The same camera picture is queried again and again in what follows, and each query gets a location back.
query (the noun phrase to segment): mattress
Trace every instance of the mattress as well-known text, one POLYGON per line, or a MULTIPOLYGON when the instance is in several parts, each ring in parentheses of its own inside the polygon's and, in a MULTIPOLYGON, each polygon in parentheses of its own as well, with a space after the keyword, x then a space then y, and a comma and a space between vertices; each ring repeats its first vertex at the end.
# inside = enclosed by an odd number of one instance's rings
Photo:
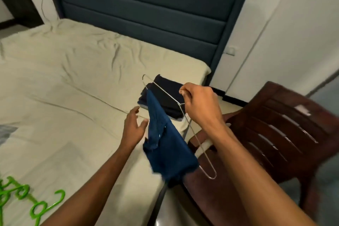
MULTIPOLYGON (((119 146, 126 112, 137 105, 142 75, 201 84, 210 72, 194 58, 62 19, 0 42, 0 174, 28 184, 52 204, 77 191, 119 146)), ((140 109, 140 123, 148 117, 140 109)), ((185 121, 174 121, 182 133, 185 121)), ((97 225, 142 225, 163 186, 142 151, 118 178, 97 225)), ((32 203, 14 196, 5 225, 34 224, 32 203)), ((45 220, 53 209, 42 217, 45 220)))

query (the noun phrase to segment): person's left hand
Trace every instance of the person's left hand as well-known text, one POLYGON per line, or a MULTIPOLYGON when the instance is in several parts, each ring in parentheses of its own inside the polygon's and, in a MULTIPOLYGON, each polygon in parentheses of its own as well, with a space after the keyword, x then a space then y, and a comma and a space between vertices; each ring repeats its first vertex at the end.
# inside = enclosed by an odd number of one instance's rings
POLYGON ((144 119, 140 126, 138 126, 138 112, 139 106, 136 106, 127 114, 124 132, 122 134, 120 143, 121 148, 128 148, 130 151, 132 151, 145 134, 145 130, 148 125, 148 119, 144 119))

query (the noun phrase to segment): person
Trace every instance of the person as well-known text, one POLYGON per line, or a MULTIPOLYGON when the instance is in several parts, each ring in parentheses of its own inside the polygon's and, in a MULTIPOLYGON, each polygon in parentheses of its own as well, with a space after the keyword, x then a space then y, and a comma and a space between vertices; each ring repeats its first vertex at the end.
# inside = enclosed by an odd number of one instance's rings
MULTIPOLYGON (((217 148, 253 225, 316 225, 226 126, 217 97, 210 87, 186 83, 180 92, 185 100, 186 112, 217 148)), ((95 225, 129 155, 144 136, 148 121, 144 120, 138 126, 138 111, 139 107, 135 107, 127 115, 117 151, 85 185, 44 221, 43 226, 95 225)))

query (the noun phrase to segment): headboard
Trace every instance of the headboard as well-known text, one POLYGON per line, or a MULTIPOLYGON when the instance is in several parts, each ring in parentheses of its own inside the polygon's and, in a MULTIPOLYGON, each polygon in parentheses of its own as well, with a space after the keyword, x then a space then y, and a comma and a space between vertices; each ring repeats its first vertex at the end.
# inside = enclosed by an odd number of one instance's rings
POLYGON ((208 85, 245 0, 53 0, 60 18, 204 61, 208 85))

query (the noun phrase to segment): hand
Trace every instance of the hand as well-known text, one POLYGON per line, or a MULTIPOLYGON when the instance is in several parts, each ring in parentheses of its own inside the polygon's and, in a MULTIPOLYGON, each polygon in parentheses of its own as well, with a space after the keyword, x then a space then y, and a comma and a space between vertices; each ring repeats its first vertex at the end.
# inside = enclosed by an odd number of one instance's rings
POLYGON ((145 134, 145 130, 148 125, 148 119, 144 119, 141 122, 140 126, 138 126, 138 112, 139 106, 136 106, 127 114, 127 117, 125 119, 124 132, 122 134, 122 139, 120 143, 121 148, 128 148, 130 151, 132 151, 145 134))
POLYGON ((185 111, 203 130, 213 130, 225 124, 212 88, 186 83, 179 92, 184 96, 185 111))

